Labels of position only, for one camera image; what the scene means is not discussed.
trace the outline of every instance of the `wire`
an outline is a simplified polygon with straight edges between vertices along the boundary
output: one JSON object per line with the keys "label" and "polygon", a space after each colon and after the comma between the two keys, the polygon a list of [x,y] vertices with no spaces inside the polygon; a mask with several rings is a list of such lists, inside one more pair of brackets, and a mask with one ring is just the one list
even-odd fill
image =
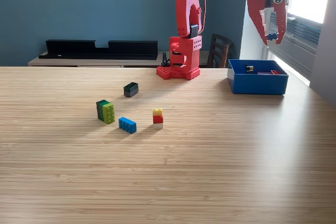
{"label": "wire", "polygon": [[198,35],[200,35],[204,31],[204,27],[205,27],[205,15],[206,15],[206,0],[204,0],[204,14],[203,14],[202,29],[201,29],[200,32],[198,32]]}

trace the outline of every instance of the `red robotic arm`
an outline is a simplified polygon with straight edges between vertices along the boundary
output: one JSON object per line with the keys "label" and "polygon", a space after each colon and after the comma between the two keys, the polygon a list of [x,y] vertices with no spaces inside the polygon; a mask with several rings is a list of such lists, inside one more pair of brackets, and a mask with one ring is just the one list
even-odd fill
{"label": "red robotic arm", "polygon": [[[248,12],[263,42],[280,44],[287,25],[286,0],[247,0]],[[264,9],[274,8],[277,13],[278,32],[266,34]],[[202,47],[201,32],[204,29],[205,9],[202,22],[202,9],[199,0],[176,0],[176,20],[179,37],[170,39],[170,67],[158,67],[157,74],[164,79],[193,79],[200,74],[199,56]]]}

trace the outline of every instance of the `black shelf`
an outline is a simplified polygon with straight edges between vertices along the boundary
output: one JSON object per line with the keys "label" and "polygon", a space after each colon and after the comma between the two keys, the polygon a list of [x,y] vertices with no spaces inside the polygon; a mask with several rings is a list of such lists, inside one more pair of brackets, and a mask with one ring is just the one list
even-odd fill
{"label": "black shelf", "polygon": [[157,41],[111,40],[97,48],[95,40],[47,40],[48,53],[40,59],[156,60]]}

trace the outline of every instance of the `chair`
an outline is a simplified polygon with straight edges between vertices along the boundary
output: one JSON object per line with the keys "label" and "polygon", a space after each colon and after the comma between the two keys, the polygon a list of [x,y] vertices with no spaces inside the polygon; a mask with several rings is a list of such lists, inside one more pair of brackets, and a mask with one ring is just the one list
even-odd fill
{"label": "chair", "polygon": [[212,35],[212,42],[209,51],[207,68],[214,68],[214,61],[216,68],[226,68],[228,57],[230,54],[230,47],[233,45],[232,41],[218,34]]}

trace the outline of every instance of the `yellow lego brick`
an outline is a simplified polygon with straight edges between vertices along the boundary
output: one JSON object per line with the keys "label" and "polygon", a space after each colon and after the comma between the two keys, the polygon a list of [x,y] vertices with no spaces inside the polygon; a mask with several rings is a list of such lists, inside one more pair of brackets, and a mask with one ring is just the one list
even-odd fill
{"label": "yellow lego brick", "polygon": [[153,116],[163,115],[163,109],[153,109]]}
{"label": "yellow lego brick", "polygon": [[113,104],[108,103],[108,104],[103,105],[102,107],[103,107],[104,123],[110,124],[110,123],[115,122]]}

